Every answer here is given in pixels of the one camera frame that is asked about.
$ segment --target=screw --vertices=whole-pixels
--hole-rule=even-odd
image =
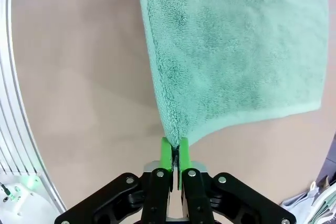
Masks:
[[[221,183],[221,184],[224,184],[226,182],[226,178],[225,177],[219,177],[218,178],[218,181]]]
[[[156,175],[157,175],[157,177],[163,177],[163,175],[164,175],[164,173],[162,172],[162,171],[158,171],[157,173],[156,173]]]
[[[188,175],[189,175],[190,177],[195,177],[195,176],[196,176],[196,172],[195,172],[194,170],[190,170],[190,171],[188,172]]]
[[[129,177],[129,178],[126,179],[127,184],[131,184],[133,182],[134,182],[134,179],[132,177]]]

